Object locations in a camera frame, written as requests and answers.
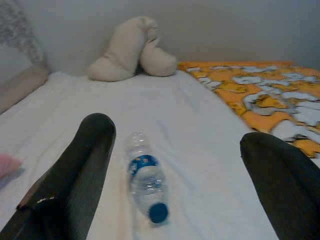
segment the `blue label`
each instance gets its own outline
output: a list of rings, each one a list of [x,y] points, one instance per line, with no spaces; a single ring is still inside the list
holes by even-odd
[[[158,166],[158,161],[151,155],[142,155],[133,159],[129,164],[131,179],[137,174],[139,169],[147,166]]]

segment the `bed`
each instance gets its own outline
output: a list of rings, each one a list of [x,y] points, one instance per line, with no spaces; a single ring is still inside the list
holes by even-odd
[[[107,114],[117,138],[87,239],[277,239],[240,155],[251,130],[182,71],[109,83],[58,72],[0,115],[0,152],[23,161],[1,181],[0,228],[91,113]],[[131,132],[150,138],[168,179],[170,217],[160,227],[128,194],[123,142]]]

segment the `bottle cap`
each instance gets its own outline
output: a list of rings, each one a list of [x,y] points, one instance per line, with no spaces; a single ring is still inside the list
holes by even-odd
[[[163,202],[158,202],[150,207],[149,217],[155,224],[161,223],[168,216],[167,205]]]

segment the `patterned blanket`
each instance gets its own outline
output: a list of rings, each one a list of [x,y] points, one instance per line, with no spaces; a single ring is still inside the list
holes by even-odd
[[[181,62],[253,130],[320,157],[320,72],[289,62]]]

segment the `plastic water bottle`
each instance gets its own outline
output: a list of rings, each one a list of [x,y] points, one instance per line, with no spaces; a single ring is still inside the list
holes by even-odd
[[[155,223],[168,216],[167,185],[158,160],[151,154],[147,137],[140,132],[127,138],[126,151],[131,194],[140,211]]]

